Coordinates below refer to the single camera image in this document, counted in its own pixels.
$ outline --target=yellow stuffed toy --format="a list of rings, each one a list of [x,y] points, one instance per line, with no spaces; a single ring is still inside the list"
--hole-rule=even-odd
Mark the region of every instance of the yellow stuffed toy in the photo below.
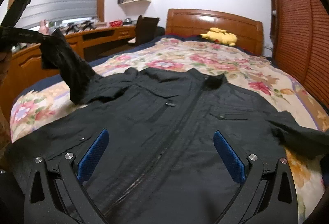
[[[210,31],[206,34],[201,34],[202,38],[214,41],[216,43],[235,46],[237,37],[235,34],[227,33],[225,30],[218,28],[210,28]]]

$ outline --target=floral bedspread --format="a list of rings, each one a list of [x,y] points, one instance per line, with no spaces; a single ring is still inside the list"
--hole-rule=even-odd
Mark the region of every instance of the floral bedspread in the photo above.
[[[259,93],[278,111],[290,112],[301,126],[323,131],[329,128],[328,115],[293,77],[274,68],[265,58],[249,56],[233,47],[163,38],[153,47],[113,57],[94,70],[108,76],[122,73],[128,67],[173,71],[196,68],[208,75],[225,73],[231,84]],[[20,97],[11,112],[12,142],[81,107],[70,101],[69,88],[64,82]],[[321,156],[309,160],[286,152],[297,191],[299,222],[302,223],[324,193]]]

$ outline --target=wooden headboard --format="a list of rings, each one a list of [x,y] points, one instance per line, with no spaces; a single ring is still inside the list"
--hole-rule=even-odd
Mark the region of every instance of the wooden headboard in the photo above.
[[[206,34],[217,27],[237,36],[236,45],[254,54],[263,51],[263,24],[234,14],[202,9],[169,9],[166,34]]]

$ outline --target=chest pocket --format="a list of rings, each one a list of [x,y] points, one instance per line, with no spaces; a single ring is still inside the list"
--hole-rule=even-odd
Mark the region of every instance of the chest pocket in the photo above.
[[[167,110],[173,110],[176,102],[173,95],[157,93],[140,85],[134,85],[122,97],[118,112],[125,118],[137,122],[155,122]]]
[[[231,106],[211,106],[209,114],[218,120],[247,120],[252,114],[252,109],[231,107]]]

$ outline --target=metal screw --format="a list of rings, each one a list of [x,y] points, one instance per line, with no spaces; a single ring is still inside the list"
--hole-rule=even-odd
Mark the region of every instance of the metal screw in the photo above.
[[[255,155],[255,154],[249,155],[249,158],[251,161],[257,161],[257,159],[258,159],[257,155]]]
[[[65,154],[65,159],[71,159],[73,157],[73,153]]]
[[[42,161],[42,157],[39,156],[36,158],[36,163],[40,163],[41,161]]]
[[[286,164],[288,161],[286,158],[282,157],[280,158],[281,163]]]

